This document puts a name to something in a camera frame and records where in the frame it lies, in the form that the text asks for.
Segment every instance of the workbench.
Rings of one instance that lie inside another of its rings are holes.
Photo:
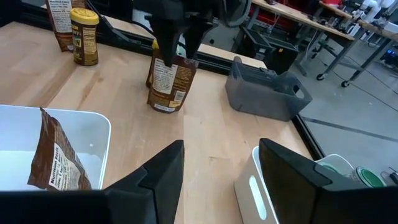
[[[295,61],[296,66],[298,67],[300,72],[305,76],[307,75],[307,71],[303,68],[302,64],[307,59],[308,55],[307,52],[311,52],[315,48],[316,43],[320,41],[323,34],[326,34],[330,36],[332,39],[335,39],[344,48],[351,47],[354,44],[353,43],[355,40],[354,37],[348,34],[344,34],[332,27],[324,26],[315,21],[312,21],[311,19],[308,18],[308,15],[306,15],[305,13],[300,12],[291,7],[288,7],[284,4],[276,2],[275,5],[270,5],[266,3],[264,0],[252,0],[252,3],[255,4],[256,6],[254,8],[253,15],[251,16],[247,24],[248,29],[251,29],[251,27],[253,26],[254,21],[256,20],[261,8],[273,12],[279,16],[284,16],[288,19],[303,24],[304,28],[302,31],[302,35],[300,36],[299,40],[295,43],[297,46],[304,40],[304,38],[306,38],[307,34],[310,32],[310,29],[316,30],[316,33],[314,34],[312,40],[308,44],[306,51],[303,53],[300,59]],[[320,13],[321,12],[317,12],[314,16],[318,17]]]
[[[328,4],[325,4],[323,1],[319,2],[320,4],[320,8],[318,10],[317,13],[321,13],[323,9],[327,9],[330,10],[332,12],[334,12],[337,16],[340,16],[346,20],[350,20],[352,18],[351,14],[348,14],[345,11],[342,11],[341,9],[338,9],[336,7],[330,6]],[[351,63],[347,63],[344,62],[343,59],[345,57],[345,55],[348,53],[348,51],[351,49],[352,45],[345,47],[339,54],[335,54],[334,51],[332,51],[331,49],[328,48],[324,48],[326,49],[329,53],[331,53],[333,56],[335,56],[336,58],[334,59],[334,61],[332,61],[332,63],[328,66],[328,68],[321,74],[317,75],[317,80],[323,80],[326,78],[326,76],[338,65],[344,65],[346,67],[349,68],[353,68],[356,71],[354,72],[353,76],[351,76],[351,78],[349,78],[348,80],[345,80],[341,83],[342,87],[348,87],[350,85],[351,82],[355,81],[355,79],[357,79],[369,66],[370,64],[372,64],[374,61],[378,60],[379,58],[381,58],[381,56],[386,53],[386,50],[391,47],[391,45],[395,42],[398,41],[398,35],[394,34],[392,32],[389,32],[388,30],[380,30],[378,29],[376,26],[363,21],[363,20],[359,20],[358,24],[361,26],[361,29],[355,34],[354,38],[355,41],[358,41],[363,34],[369,30],[371,32],[377,33],[383,37],[385,37],[385,40],[382,42],[382,44],[373,52],[372,55],[370,55],[370,57],[359,67],[356,65],[353,65]]]
[[[127,22],[110,21],[119,29],[149,35]],[[235,56],[207,45],[200,50]],[[259,138],[311,158],[292,122],[232,109],[224,75],[199,69],[182,109],[163,114],[146,104],[149,56],[98,44],[99,64],[80,67],[70,52],[60,52],[52,32],[16,22],[0,28],[0,52],[0,103],[94,111],[110,120],[104,187],[183,139],[184,180],[176,223],[242,222],[233,182]],[[264,67],[260,61],[242,59]]]

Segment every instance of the caster wheel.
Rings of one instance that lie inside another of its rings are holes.
[[[349,82],[347,82],[347,81],[342,82],[341,87],[343,87],[343,88],[349,87]]]
[[[318,80],[318,81],[321,81],[321,80],[324,80],[324,79],[325,79],[324,74],[319,74],[319,75],[317,75],[317,80]]]

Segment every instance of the white robot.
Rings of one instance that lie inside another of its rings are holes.
[[[358,10],[353,11],[353,19],[362,19],[366,22],[372,22],[376,14],[383,8],[388,8],[394,3],[394,0],[365,0]],[[370,7],[371,10],[365,14],[365,10]],[[359,24],[356,24],[348,31],[349,35],[354,36],[359,31]]]

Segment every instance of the green object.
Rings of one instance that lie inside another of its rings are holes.
[[[368,187],[385,187],[386,184],[372,171],[363,167],[357,167],[356,173],[359,179]]]
[[[326,162],[320,162],[319,165],[323,166],[324,168],[326,168],[328,170],[331,170],[333,172],[341,174],[336,167],[334,167],[333,165],[330,165],[330,164],[328,164]]]

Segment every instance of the white plastic bin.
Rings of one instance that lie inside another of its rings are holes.
[[[258,146],[253,149],[234,187],[243,223],[279,224],[262,177]]]
[[[111,123],[98,113],[45,109],[62,125],[87,171],[93,189],[101,189]],[[34,190],[27,185],[42,124],[38,108],[0,105],[0,190]]]

